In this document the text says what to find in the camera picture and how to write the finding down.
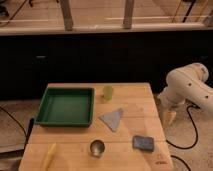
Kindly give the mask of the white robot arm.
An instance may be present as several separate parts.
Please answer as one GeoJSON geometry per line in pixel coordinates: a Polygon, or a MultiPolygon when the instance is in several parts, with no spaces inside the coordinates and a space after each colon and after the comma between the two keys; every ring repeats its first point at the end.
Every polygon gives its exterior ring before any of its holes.
{"type": "Polygon", "coordinates": [[[163,107],[162,124],[169,126],[176,117],[175,108],[185,100],[213,114],[213,88],[206,84],[209,71],[202,63],[192,63],[171,70],[166,76],[167,86],[158,95],[163,107]]]}

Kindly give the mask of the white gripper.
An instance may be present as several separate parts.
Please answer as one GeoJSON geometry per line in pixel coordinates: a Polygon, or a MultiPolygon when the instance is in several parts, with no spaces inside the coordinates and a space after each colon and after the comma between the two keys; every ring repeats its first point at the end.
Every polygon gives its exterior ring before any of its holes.
{"type": "Polygon", "coordinates": [[[169,126],[176,117],[176,112],[172,111],[185,104],[185,98],[169,87],[165,87],[163,91],[157,96],[161,105],[166,111],[163,113],[163,125],[169,126]]]}

